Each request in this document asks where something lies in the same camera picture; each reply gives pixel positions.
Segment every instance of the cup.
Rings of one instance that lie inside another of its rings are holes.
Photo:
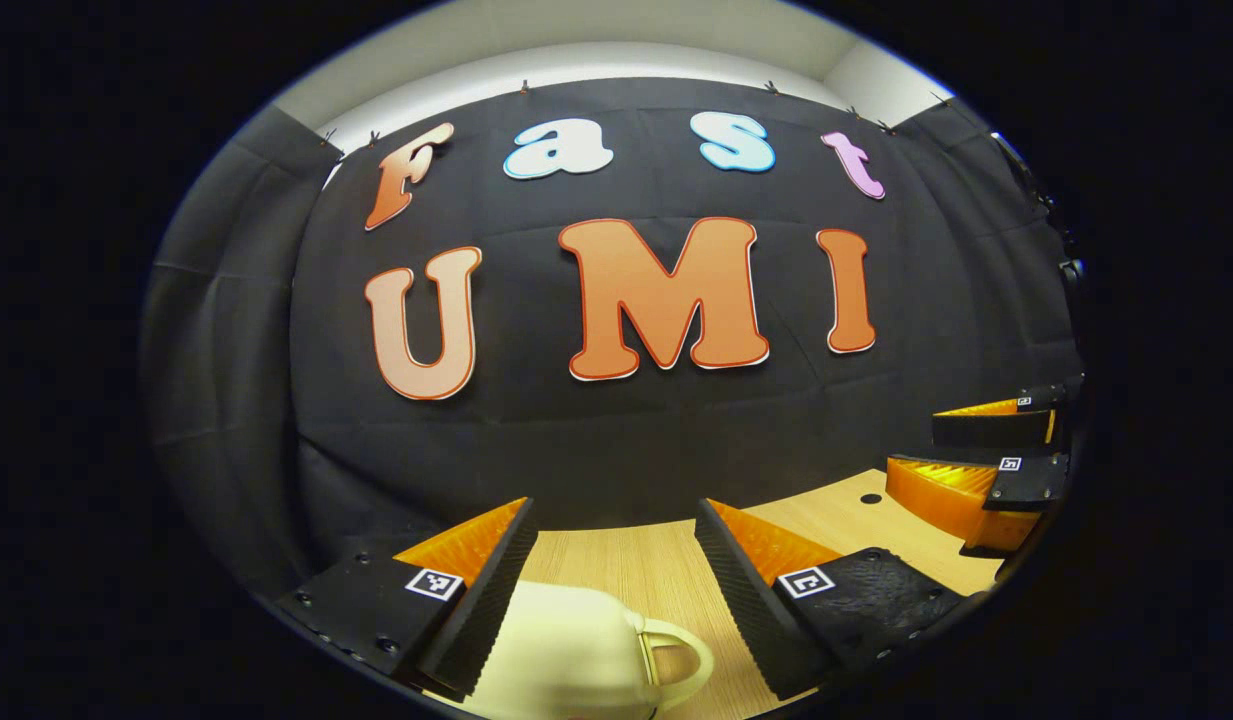
[[[661,684],[652,651],[672,646],[692,648],[699,666]],[[473,694],[448,703],[488,720],[649,720],[711,673],[713,652],[683,628],[604,592],[522,579]]]

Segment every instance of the wooden table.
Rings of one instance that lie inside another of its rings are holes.
[[[884,492],[877,470],[837,483],[750,507],[755,515],[850,554],[887,547],[954,592],[970,594],[994,583],[1000,560],[959,556],[962,539],[917,519]],[[867,493],[882,502],[867,505]],[[607,530],[540,533],[522,579],[599,589],[631,610],[690,630],[715,653],[709,682],[692,700],[661,720],[734,720],[785,705],[767,689],[727,612],[723,593],[693,536],[694,520]],[[670,657],[658,655],[658,667]]]

